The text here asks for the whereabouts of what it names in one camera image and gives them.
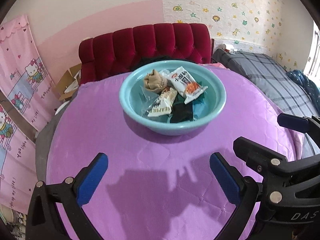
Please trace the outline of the dark blue starry blanket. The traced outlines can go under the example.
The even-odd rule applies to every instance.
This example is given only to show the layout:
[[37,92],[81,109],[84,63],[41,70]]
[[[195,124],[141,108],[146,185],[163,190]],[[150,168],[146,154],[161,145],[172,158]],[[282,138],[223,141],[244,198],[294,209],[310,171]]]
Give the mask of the dark blue starry blanket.
[[287,72],[287,76],[302,87],[310,97],[312,103],[319,108],[319,87],[311,81],[301,70],[295,69]]

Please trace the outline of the grey plaid bed cover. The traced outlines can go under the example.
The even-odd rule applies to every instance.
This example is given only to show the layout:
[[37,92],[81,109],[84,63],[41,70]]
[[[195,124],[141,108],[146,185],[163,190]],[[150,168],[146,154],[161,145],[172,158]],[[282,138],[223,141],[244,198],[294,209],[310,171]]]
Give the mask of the grey plaid bed cover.
[[319,116],[307,92],[294,83],[274,59],[265,54],[217,49],[212,59],[254,83],[284,113]]

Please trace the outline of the pink Hello Kitty curtain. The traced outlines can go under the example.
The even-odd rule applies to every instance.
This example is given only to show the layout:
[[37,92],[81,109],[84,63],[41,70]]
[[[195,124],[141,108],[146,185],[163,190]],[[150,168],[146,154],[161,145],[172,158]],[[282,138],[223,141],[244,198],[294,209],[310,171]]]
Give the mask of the pink Hello Kitty curtain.
[[[37,131],[50,122],[61,105],[27,15],[1,25],[1,92]],[[27,213],[36,182],[35,143],[1,108],[1,204]]]

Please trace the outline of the purple quilted table cover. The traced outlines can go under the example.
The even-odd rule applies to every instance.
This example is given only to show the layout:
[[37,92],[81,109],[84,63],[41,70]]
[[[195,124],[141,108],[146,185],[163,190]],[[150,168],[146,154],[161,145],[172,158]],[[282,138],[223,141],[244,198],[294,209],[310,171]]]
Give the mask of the purple quilted table cover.
[[82,85],[60,113],[42,177],[48,184],[75,176],[100,152],[109,165],[84,206],[104,239],[214,239],[234,206],[214,177],[209,158],[219,152],[243,176],[262,178],[233,152],[246,137],[294,161],[302,135],[280,127],[280,109],[250,81],[217,67],[224,109],[207,126],[176,137],[157,134],[122,110],[125,75]]

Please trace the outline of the beige brown sock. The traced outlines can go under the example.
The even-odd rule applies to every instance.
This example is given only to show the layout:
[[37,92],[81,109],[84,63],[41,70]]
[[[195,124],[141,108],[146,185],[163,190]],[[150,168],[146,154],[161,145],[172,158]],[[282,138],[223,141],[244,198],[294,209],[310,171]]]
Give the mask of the beige brown sock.
[[168,81],[157,70],[153,69],[151,73],[144,77],[143,84],[147,90],[159,94],[167,87]]

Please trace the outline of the beige oatmeal sachet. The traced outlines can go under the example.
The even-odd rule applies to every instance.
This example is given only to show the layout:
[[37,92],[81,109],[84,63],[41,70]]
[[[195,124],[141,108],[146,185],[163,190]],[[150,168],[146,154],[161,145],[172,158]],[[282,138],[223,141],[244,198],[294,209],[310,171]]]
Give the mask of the beige oatmeal sachet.
[[156,118],[163,115],[170,115],[172,104],[177,96],[177,90],[172,87],[165,88],[148,114],[148,118]]

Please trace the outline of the clear zip bag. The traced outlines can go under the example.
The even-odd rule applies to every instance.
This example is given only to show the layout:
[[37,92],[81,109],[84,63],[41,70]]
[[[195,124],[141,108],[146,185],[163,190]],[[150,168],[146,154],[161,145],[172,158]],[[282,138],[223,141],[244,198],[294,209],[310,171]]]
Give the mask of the clear zip bag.
[[158,98],[158,94],[146,89],[145,87],[141,86],[141,92],[140,98],[142,100],[141,104],[141,116],[147,117],[149,112],[152,110],[153,105],[155,104],[155,101]]

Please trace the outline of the cardboard box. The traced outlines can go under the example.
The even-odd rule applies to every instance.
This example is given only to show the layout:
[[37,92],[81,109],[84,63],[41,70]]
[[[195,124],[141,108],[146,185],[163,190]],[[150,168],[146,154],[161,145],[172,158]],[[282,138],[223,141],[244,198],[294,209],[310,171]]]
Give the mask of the cardboard box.
[[77,64],[69,68],[56,84],[56,90],[59,94],[59,101],[68,101],[79,88],[81,79],[81,66]]

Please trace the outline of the red velvet tufted sofa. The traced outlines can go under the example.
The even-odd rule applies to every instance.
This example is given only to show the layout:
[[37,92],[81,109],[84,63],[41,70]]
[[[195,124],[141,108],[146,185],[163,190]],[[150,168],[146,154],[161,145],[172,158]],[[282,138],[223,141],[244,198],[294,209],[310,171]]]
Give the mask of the red velvet tufted sofa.
[[210,63],[213,41],[202,23],[158,23],[121,29],[79,45],[80,83],[131,72],[146,59],[167,56]]

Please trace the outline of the white spicy snack packet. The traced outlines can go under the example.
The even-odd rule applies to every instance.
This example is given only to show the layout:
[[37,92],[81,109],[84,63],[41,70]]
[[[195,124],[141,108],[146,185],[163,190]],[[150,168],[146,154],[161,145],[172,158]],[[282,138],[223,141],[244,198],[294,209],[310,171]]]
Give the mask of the white spicy snack packet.
[[182,66],[170,72],[167,79],[171,82],[177,92],[184,98],[184,103],[188,104],[201,96],[207,86],[202,86],[196,82],[192,75]]

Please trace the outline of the teal plastic basin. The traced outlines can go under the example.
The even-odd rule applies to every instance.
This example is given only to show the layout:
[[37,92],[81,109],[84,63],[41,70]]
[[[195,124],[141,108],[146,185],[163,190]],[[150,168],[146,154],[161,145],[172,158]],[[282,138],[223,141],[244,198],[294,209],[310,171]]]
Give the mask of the teal plastic basin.
[[162,135],[184,135],[207,126],[226,104],[225,86],[200,64],[164,60],[125,78],[119,101],[125,115]]

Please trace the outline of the black glove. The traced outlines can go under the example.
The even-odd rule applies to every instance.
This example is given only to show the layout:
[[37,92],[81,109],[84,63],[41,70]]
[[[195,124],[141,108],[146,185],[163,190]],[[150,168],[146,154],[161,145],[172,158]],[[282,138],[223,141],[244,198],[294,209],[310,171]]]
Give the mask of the black glove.
[[184,102],[175,102],[172,106],[172,116],[170,118],[170,123],[176,124],[185,121],[193,121],[193,104]]

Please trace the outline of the white plastic bag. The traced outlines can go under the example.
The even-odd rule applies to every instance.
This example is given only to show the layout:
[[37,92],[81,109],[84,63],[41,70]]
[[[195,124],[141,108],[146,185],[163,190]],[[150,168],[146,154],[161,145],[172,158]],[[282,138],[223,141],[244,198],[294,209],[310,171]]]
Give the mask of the white plastic bag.
[[167,69],[163,69],[159,71],[159,74],[163,76],[165,79],[169,80],[170,79],[170,71]]

